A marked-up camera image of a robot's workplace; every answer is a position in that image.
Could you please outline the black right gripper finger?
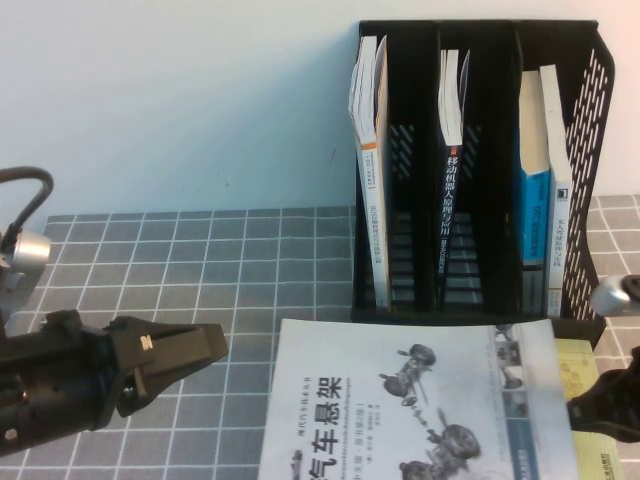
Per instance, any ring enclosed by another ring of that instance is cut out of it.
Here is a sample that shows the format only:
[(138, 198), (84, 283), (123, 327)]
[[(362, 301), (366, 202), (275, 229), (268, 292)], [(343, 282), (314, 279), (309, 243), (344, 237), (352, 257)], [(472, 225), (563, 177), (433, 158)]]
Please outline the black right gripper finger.
[(639, 373), (609, 370), (585, 393), (567, 402), (571, 429), (623, 443), (639, 442)]

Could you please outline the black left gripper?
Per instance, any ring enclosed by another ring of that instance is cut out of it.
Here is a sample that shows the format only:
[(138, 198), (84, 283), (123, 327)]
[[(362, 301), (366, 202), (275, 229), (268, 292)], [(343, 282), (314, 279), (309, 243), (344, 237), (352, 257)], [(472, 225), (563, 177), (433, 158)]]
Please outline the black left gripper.
[(114, 416), (132, 416), (174, 383), (227, 356), (219, 324), (117, 316), (95, 328), (78, 311), (61, 310), (43, 318), (36, 337), (46, 353), (20, 369), (21, 441), (100, 430)]

